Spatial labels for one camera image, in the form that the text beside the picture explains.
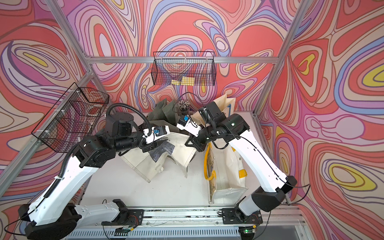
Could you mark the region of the cream canvas tote bag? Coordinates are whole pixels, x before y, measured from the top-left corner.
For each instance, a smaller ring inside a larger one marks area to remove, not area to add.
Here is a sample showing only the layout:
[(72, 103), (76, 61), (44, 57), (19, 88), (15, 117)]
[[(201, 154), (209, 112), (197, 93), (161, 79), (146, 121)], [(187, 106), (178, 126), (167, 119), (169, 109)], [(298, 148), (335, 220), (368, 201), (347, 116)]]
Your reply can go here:
[(148, 183), (164, 170), (163, 165), (166, 160), (171, 160), (176, 164), (187, 178), (189, 163), (196, 155), (197, 150), (185, 145), (189, 137), (184, 134), (170, 133), (165, 138), (166, 141), (154, 150), (143, 153), (137, 148), (130, 150), (121, 158)]

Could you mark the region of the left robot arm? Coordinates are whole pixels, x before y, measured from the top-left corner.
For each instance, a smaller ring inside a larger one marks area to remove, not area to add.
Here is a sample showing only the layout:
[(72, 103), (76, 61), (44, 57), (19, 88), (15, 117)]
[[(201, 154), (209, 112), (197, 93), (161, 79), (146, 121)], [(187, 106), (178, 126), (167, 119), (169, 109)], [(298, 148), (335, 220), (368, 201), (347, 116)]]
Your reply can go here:
[(98, 223), (139, 225), (138, 218), (119, 199), (89, 207), (71, 203), (80, 187), (107, 161), (132, 149), (149, 152), (165, 141), (170, 133), (168, 126), (154, 127), (143, 117), (144, 125), (138, 127), (134, 115), (143, 116), (128, 104), (110, 105), (105, 127), (70, 148), (49, 188), (18, 210), (19, 221), (27, 222), (27, 239), (61, 240), (76, 228)]

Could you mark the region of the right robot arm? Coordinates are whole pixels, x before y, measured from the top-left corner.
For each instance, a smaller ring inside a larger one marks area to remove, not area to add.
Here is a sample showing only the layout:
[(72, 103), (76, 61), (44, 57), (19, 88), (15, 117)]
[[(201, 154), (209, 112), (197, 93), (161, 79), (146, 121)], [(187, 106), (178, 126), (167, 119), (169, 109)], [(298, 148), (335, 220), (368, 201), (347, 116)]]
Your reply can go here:
[(287, 176), (275, 165), (240, 115), (226, 116), (215, 102), (200, 108), (199, 112), (207, 127), (198, 125), (189, 115), (182, 116), (177, 123), (177, 128), (190, 134), (185, 145), (203, 152), (209, 143), (223, 139), (246, 161), (260, 183), (234, 208), (238, 220), (244, 221), (260, 210), (271, 212), (283, 202), (288, 192), (298, 188), (297, 179)]

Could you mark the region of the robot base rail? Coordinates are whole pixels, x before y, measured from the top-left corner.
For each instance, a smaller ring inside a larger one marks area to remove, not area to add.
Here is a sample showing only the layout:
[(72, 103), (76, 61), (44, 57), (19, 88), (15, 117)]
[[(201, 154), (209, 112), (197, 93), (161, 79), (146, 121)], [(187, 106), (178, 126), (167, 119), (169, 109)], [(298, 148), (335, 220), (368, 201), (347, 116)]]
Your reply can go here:
[(144, 208), (141, 225), (94, 224), (74, 230), (68, 240), (312, 240), (297, 207), (253, 214), (247, 223), (230, 219), (223, 206)]

